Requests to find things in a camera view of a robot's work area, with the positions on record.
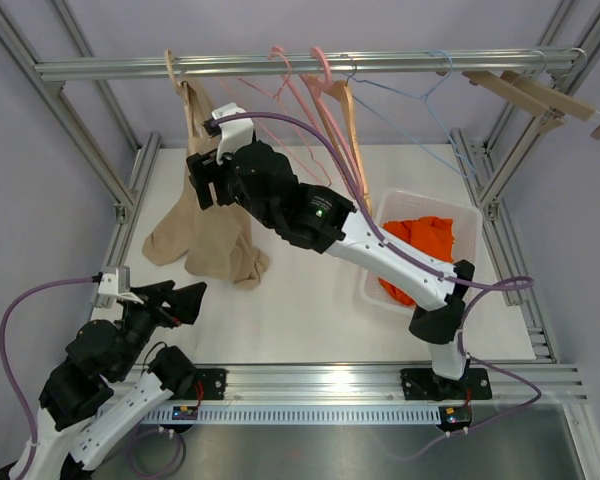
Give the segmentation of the beige garment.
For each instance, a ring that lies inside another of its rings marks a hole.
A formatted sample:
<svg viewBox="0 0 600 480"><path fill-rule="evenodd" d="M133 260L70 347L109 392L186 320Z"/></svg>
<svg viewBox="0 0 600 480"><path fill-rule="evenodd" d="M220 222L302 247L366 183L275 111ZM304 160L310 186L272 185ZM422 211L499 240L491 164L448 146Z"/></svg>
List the beige garment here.
<svg viewBox="0 0 600 480"><path fill-rule="evenodd" d="M202 209L188 170L178 201L145 238L142 254L156 266L183 259L188 274L243 290L259 286L269 268L269 257L253 243L247 212L236 204Z"/></svg>

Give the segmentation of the thick pink plastic hanger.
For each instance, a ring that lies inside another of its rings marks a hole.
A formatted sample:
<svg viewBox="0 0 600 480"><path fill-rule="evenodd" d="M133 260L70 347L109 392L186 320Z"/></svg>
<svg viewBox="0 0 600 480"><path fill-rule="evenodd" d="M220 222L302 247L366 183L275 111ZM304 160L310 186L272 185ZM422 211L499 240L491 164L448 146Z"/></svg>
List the thick pink plastic hanger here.
<svg viewBox="0 0 600 480"><path fill-rule="evenodd" d="M309 95L323 124L325 133L327 134L327 137L329 138L331 144L336 150L337 158L347 163L347 171L351 174L355 182L355 187L349 187L350 193L357 191L361 195L356 184L354 173L352 171L352 168L350 167L349 160L347 158L348 135L344 124L341 108L340 112L346 133L343 133L343 130L340 128L340 124L338 123L335 114L330 110L325 100L325 97L330 97L331 99L336 101L340 107L339 102L326 93L326 90L331 85L331 83L333 81L336 81L333 79L331 66L329 64L329 61L327 60L324 51L319 47L312 47L310 50L310 56L319 62L322 68L323 75L319 77L318 75L301 74L301 80L303 81L303 83L309 91Z"/></svg>

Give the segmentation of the beige hanger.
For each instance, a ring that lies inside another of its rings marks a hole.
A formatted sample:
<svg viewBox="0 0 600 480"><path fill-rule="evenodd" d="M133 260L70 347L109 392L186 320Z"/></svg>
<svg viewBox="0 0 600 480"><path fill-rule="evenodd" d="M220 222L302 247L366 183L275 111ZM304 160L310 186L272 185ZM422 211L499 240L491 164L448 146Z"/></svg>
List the beige hanger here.
<svg viewBox="0 0 600 480"><path fill-rule="evenodd" d="M170 49L164 51L164 60L171 84L183 103L187 136L189 139L198 138L199 132L195 125L195 115L193 109L193 100L195 92L190 88L186 81L179 80L174 71L174 55Z"/></svg>

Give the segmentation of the orange t shirt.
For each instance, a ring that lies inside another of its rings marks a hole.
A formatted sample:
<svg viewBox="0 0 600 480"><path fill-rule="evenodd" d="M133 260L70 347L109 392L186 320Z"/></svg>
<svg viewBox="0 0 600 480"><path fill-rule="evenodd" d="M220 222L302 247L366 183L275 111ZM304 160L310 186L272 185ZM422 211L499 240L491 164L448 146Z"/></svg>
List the orange t shirt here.
<svg viewBox="0 0 600 480"><path fill-rule="evenodd" d="M435 259L453 262L455 237L451 218L425 216L411 220L388 221L383 224L383 228Z"/></svg>

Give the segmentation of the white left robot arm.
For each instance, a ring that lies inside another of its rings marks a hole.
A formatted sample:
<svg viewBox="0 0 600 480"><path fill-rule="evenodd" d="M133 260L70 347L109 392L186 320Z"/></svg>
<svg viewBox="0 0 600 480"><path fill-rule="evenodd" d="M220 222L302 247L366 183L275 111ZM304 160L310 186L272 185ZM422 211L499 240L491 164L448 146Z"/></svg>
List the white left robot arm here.
<svg viewBox="0 0 600 480"><path fill-rule="evenodd" d="M200 392L194 364L167 346L121 400L100 410L156 329L195 323L206 289L204 282L177 288L173 281L132 287L117 298L120 319L84 324L46 380L38 408L23 408L30 438L20 458L0 468L0 479L87 478L151 410Z"/></svg>

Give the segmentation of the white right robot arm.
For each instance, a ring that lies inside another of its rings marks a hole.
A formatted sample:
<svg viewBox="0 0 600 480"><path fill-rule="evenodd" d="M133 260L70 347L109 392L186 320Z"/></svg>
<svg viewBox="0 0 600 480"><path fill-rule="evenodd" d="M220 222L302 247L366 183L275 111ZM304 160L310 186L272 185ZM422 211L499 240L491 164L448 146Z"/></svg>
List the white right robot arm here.
<svg viewBox="0 0 600 480"><path fill-rule="evenodd" d="M416 304L409 330L428 345L434 389L454 397L466 388L469 362L458 341L472 263L438 260L401 241L346 197L300 182L287 157L261 141L222 157L193 154L186 164L202 209L237 204L290 245L348 261L408 294Z"/></svg>

